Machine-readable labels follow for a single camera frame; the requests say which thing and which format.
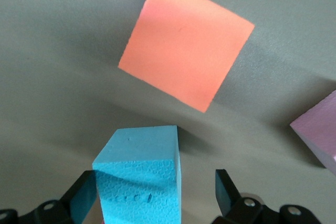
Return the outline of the orange foam cube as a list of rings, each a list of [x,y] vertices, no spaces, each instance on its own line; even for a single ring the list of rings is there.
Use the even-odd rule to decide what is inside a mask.
[[[206,112],[254,27],[210,0],[145,0],[118,67]]]

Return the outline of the blue foam cube with scribble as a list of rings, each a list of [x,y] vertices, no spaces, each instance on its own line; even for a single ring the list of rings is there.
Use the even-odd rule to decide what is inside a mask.
[[[182,224],[175,125],[116,130],[92,168],[104,224]]]

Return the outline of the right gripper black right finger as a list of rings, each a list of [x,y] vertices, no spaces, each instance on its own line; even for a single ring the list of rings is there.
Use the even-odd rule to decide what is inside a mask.
[[[225,169],[215,172],[215,195],[222,215],[212,224],[322,224],[303,206],[283,205],[276,212],[253,197],[243,197]]]

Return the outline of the brown table cover mat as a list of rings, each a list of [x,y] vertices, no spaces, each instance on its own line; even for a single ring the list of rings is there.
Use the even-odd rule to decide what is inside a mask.
[[[336,224],[336,176],[290,123],[336,90],[336,0],[212,0],[255,25],[205,113],[118,68],[145,0],[0,0],[0,209],[58,199],[119,128],[177,125],[182,223],[215,170]]]

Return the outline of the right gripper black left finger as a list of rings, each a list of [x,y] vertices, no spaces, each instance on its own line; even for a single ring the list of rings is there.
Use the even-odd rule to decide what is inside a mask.
[[[60,199],[46,201],[25,215],[0,209],[0,224],[82,224],[96,198],[95,172],[87,170]]]

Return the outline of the pink foam cube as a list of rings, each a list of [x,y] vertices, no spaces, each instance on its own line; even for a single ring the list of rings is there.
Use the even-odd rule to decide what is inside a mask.
[[[290,126],[321,164],[336,176],[336,90]]]

